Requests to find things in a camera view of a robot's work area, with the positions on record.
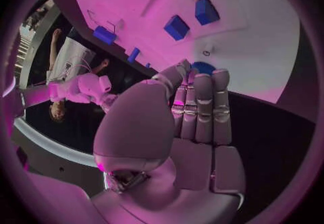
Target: person's hand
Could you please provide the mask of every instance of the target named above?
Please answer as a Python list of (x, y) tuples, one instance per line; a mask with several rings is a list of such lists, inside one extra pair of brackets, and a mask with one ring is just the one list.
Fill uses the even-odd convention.
[(109, 59), (104, 59), (102, 62), (101, 62), (101, 67), (104, 68), (104, 67), (107, 67), (109, 65)]
[(56, 29), (52, 35), (52, 42), (56, 42), (61, 33), (62, 33), (61, 29)]

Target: person's arm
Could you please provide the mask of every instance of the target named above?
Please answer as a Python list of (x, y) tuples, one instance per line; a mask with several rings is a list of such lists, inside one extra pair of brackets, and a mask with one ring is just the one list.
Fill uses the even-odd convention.
[(52, 70), (54, 67), (54, 64), (55, 64), (55, 60), (57, 57), (56, 43), (57, 43), (58, 37), (61, 33), (62, 33), (61, 29), (56, 29), (52, 35), (49, 70)]
[(109, 59), (104, 59), (99, 66), (96, 66), (95, 68), (91, 69), (93, 74), (99, 73), (102, 69), (107, 67), (109, 65)]

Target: blue block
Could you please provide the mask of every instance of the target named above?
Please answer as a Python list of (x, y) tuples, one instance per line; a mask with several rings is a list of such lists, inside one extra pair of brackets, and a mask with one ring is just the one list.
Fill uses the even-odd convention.
[(213, 65), (205, 63), (205, 62), (195, 62), (191, 65), (191, 67), (198, 69), (201, 74), (209, 74), (212, 75), (213, 71), (216, 69)]
[(135, 48), (130, 56), (128, 57), (128, 62), (133, 63), (136, 59), (136, 57), (139, 55), (140, 50), (138, 48)]
[(164, 30), (175, 40), (183, 39), (189, 29), (188, 25), (178, 15), (173, 16), (164, 26)]
[(117, 35), (107, 31), (104, 27), (98, 26), (93, 32), (93, 35), (103, 42), (111, 45), (117, 38)]
[(195, 17), (201, 25), (218, 21), (219, 15), (210, 0), (197, 0), (195, 5)]

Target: person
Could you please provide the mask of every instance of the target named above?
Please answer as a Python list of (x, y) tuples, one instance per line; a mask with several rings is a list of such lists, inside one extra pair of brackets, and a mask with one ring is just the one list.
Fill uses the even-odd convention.
[[(70, 31), (57, 53), (57, 41), (61, 33), (61, 29), (56, 29), (52, 34), (49, 69), (46, 72), (47, 84), (50, 81), (69, 80), (76, 75), (86, 73), (87, 70), (98, 74), (108, 67), (110, 61), (106, 58), (98, 66), (90, 69), (89, 62), (94, 58), (95, 53), (72, 38), (76, 35), (74, 29)], [(64, 120), (65, 113), (65, 100), (53, 102), (49, 107), (50, 118), (57, 123)]]

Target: humanoid robot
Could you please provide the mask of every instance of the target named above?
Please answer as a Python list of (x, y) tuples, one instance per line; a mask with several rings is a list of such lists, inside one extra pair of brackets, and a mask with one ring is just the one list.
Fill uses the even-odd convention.
[(93, 153), (107, 189), (83, 200), (107, 223), (229, 223), (245, 193), (240, 155), (229, 146), (229, 79), (227, 70), (199, 74), (182, 60), (117, 97), (106, 76), (87, 73), (16, 90), (16, 116), (49, 99), (104, 109)]

